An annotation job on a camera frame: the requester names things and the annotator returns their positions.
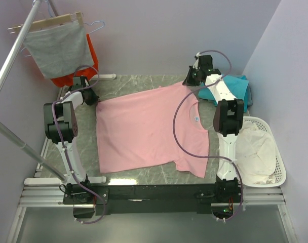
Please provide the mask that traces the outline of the pink t shirt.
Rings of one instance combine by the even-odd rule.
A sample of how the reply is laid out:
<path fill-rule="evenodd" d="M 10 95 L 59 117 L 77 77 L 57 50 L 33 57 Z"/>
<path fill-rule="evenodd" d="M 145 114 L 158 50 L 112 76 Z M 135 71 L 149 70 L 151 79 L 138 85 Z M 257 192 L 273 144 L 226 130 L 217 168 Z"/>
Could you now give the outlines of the pink t shirt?
<path fill-rule="evenodd" d="M 209 136 L 201 125 L 198 103 L 182 83 L 99 102 L 96 135 L 100 172 L 174 162 L 177 170 L 203 178 Z"/>

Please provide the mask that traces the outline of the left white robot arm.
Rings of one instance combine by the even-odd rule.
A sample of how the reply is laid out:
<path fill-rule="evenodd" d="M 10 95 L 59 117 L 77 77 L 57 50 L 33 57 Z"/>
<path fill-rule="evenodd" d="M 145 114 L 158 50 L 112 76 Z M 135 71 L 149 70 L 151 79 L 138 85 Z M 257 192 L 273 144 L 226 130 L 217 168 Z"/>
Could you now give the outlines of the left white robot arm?
<path fill-rule="evenodd" d="M 45 134 L 60 151 L 67 173 L 66 183 L 70 186 L 81 183 L 75 191 L 75 197 L 81 203 L 86 204 L 92 200 L 93 190 L 87 187 L 89 182 L 78 154 L 76 137 L 78 135 L 78 122 L 75 110 L 78 106 L 97 104 L 99 97 L 89 86 L 85 76 L 74 76 L 73 85 L 63 98 L 43 106 Z"/>

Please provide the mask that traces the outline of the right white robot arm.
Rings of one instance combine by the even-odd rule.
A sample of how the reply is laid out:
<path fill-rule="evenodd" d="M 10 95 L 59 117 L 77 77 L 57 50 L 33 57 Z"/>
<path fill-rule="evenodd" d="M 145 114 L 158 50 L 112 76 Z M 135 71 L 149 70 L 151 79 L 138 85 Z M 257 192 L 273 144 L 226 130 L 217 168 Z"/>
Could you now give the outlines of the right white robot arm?
<path fill-rule="evenodd" d="M 236 159 L 236 141 L 243 125 L 244 101 L 229 90 L 223 79 L 219 69 L 213 67 L 212 56 L 199 52 L 182 84 L 190 87 L 203 84 L 217 103 L 213 119 L 213 128 L 219 140 L 217 177 L 230 181 L 237 177 L 232 162 Z"/>

